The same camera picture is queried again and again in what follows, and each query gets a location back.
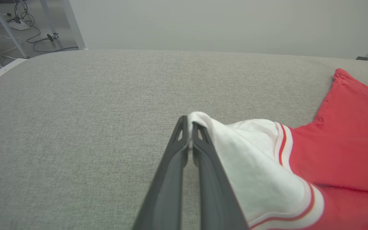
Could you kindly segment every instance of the gray upholstery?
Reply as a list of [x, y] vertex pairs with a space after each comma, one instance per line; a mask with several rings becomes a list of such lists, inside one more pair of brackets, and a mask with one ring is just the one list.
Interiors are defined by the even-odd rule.
[[[311, 122], [336, 68], [368, 62], [267, 54], [101, 50], [25, 61], [0, 77], [0, 229], [128, 229], [180, 115], [225, 124]], [[183, 229], [198, 229], [197, 169]]]

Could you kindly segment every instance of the red t-shirt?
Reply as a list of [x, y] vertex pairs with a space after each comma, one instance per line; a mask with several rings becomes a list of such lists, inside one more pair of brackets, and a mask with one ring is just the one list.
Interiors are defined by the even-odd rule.
[[368, 86], [342, 69], [314, 122], [290, 129], [292, 172], [323, 194], [307, 229], [368, 229]]

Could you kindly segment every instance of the black cable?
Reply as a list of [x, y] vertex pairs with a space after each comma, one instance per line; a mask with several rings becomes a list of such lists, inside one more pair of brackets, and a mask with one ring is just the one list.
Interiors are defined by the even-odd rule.
[[38, 42], [41, 42], [41, 41], [44, 41], [44, 40], [49, 40], [49, 38], [44, 38], [44, 39], [41, 39], [41, 40], [39, 40], [39, 41], [34, 42], [34, 51], [35, 51], [35, 52], [54, 53], [54, 52], [58, 52], [58, 51], [63, 51], [63, 50], [68, 50], [68, 49], [78, 49], [78, 48], [79, 48], [79, 47], [77, 47], [77, 46], [73, 46], [73, 47], [67, 47], [67, 48], [63, 48], [63, 49], [60, 49], [60, 50], [54, 50], [54, 51], [42, 51], [42, 50], [36, 50], [36, 49], [35, 49], [35, 45], [36, 45]]
[[[33, 36], [33, 37], [30, 37], [30, 38], [28, 38], [28, 39], [26, 40], [28, 43], [34, 44], [34, 51], [35, 51], [35, 52], [54, 53], [54, 52], [58, 52], [58, 51], [63, 51], [63, 50], [68, 50], [68, 49], [78, 49], [78, 48], [79, 48], [79, 47], [77, 47], [77, 46], [74, 46], [74, 47], [67, 47], [67, 48], [63, 48], [63, 49], [60, 49], [60, 50], [54, 50], [54, 51], [36, 50], [36, 49], [35, 49], [35, 45], [36, 45], [38, 42], [45, 41], [45, 40], [49, 40], [49, 38], [43, 38], [43, 39], [40, 39], [40, 40], [37, 40], [37, 41], [29, 41], [29, 40], [31, 40], [31, 39], [33, 39], [33, 38], [35, 38], [35, 37], [39, 36], [39, 35], [41, 34], [41, 30], [39, 30], [36, 26], [34, 26], [34, 25], [35, 25], [35, 18], [34, 18], [30, 13], [28, 13], [28, 4], [27, 4], [25, 1], [24, 1], [24, 3], [25, 3], [25, 6], [26, 6], [26, 8], [25, 8], [25, 12], [22, 12], [22, 13], [21, 13], [21, 15], [20, 15], [20, 17], [19, 17], [19, 15], [17, 14], [17, 10], [18, 10], [18, 3], [16, 3], [16, 4], [15, 4], [15, 7], [14, 7], [14, 13], [15, 13], [15, 17], [16, 17], [17, 19], [22, 20], [23, 22], [25, 22], [25, 24], [27, 24], [27, 25], [29, 25], [29, 26], [31, 26], [31, 27], [34, 27], [35, 29], [37, 29], [37, 30], [39, 31], [37, 35], [35, 35], [35, 36]], [[31, 20], [31, 21], [30, 21], [30, 22], [32, 22], [32, 25], [28, 24], [28, 23], [27, 23], [27, 21], [25, 21], [25, 20], [24, 20], [24, 18], [25, 18], [27, 15], [29, 15], [29, 16], [31, 16], [31, 17], [32, 17], [32, 19], [33, 19], [33, 20]]]
[[28, 42], [28, 43], [35, 43], [35, 42], [38, 42], [38, 41], [29, 41], [29, 40], [31, 40], [31, 39], [33, 39], [33, 38], [35, 38], [35, 37], [37, 37], [37, 36], [39, 36], [40, 34], [41, 34], [41, 31], [38, 29], [38, 28], [36, 28], [36, 26], [32, 26], [33, 28], [35, 28], [35, 29], [37, 29], [38, 31], [39, 31], [39, 33], [37, 34], [37, 35], [35, 35], [35, 36], [33, 36], [33, 37], [30, 37], [30, 38], [28, 38], [26, 41]]

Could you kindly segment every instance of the white cloth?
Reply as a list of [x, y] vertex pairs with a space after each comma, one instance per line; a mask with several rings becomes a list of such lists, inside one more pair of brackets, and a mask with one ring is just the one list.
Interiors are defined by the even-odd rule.
[[[310, 205], [311, 185], [279, 163], [279, 148], [284, 136], [280, 130], [281, 124], [252, 119], [223, 125], [205, 113], [193, 112], [188, 116], [190, 135], [192, 122], [207, 128], [250, 227], [302, 228], [320, 218], [323, 204], [318, 204], [317, 208], [302, 218], [291, 220]], [[286, 148], [289, 156], [291, 141], [292, 138], [289, 138], [290, 148]], [[315, 187], [312, 189], [315, 196], [321, 196]], [[273, 217], [289, 220], [276, 220]]]

